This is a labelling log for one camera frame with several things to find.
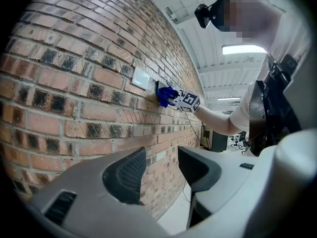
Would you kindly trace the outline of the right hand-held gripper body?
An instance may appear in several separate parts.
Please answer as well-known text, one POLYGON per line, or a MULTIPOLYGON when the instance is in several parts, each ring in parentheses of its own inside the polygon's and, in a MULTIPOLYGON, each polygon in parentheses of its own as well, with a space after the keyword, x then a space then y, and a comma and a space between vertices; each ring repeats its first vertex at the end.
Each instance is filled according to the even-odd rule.
POLYGON ((183 89, 177 89, 176 92, 177 96, 170 98, 170 103, 182 112, 195 113, 200 105, 199 96, 192 91, 183 89))

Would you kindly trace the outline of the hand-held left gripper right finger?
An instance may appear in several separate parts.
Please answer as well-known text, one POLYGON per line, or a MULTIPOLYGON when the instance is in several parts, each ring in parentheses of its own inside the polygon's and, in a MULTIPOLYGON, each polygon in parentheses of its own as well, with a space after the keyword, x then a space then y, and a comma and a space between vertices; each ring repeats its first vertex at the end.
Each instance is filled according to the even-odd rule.
POLYGON ((277 147, 259 157, 178 147, 191 188, 189 230, 273 230, 281 220, 277 147))

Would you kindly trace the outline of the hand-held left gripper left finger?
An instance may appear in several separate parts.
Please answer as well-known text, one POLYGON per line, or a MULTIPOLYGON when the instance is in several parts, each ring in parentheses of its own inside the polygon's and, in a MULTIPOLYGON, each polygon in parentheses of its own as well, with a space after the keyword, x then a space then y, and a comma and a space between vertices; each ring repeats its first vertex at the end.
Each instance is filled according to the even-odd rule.
POLYGON ((140 200, 144 147, 76 164, 34 194, 29 213, 55 238, 166 238, 140 200))

